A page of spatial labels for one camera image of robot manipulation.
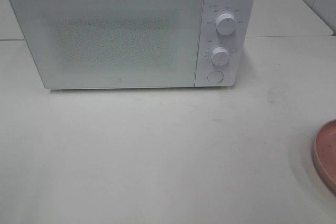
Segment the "upper white round knob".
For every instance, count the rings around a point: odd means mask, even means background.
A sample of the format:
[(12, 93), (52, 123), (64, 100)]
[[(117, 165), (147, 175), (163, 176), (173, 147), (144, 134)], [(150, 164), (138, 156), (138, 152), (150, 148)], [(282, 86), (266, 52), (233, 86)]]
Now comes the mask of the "upper white round knob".
[(216, 30), (223, 36), (233, 33), (236, 30), (237, 23), (238, 19), (231, 11), (222, 12), (215, 18)]

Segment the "white microwave door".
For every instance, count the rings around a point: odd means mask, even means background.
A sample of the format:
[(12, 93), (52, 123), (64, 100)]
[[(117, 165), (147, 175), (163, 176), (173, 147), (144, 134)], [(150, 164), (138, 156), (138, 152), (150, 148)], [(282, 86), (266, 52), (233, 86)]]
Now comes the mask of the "white microwave door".
[(48, 89), (190, 87), (203, 0), (10, 0)]

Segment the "pink round plate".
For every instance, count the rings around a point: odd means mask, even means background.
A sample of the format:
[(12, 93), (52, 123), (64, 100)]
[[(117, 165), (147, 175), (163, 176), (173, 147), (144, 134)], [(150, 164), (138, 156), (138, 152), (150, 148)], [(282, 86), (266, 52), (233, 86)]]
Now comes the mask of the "pink round plate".
[(312, 144), (312, 160), (321, 180), (335, 195), (335, 119), (317, 130)]

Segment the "round white door button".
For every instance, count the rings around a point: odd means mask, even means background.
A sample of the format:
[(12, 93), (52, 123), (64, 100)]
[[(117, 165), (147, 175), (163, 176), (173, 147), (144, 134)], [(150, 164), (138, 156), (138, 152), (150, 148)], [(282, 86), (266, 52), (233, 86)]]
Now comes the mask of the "round white door button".
[(213, 71), (207, 77), (208, 81), (213, 84), (220, 84), (223, 78), (224, 74), (221, 71)]

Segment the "lower white round knob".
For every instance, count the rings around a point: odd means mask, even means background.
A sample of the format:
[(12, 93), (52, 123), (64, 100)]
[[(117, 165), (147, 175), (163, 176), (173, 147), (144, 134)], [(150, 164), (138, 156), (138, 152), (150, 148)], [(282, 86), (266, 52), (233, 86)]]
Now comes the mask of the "lower white round knob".
[(216, 47), (211, 53), (211, 61), (214, 66), (224, 66), (230, 60), (229, 51), (225, 47)]

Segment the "white round knob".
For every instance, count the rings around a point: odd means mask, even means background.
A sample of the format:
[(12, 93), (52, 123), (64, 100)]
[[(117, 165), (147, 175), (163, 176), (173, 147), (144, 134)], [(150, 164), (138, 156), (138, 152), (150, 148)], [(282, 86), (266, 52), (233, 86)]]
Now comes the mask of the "white round knob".
[(231, 11), (222, 12), (215, 18), (216, 30), (223, 36), (233, 33), (236, 30), (237, 23), (238, 19)]
[(229, 51), (225, 47), (216, 47), (211, 53), (211, 61), (214, 66), (224, 66), (230, 60)]

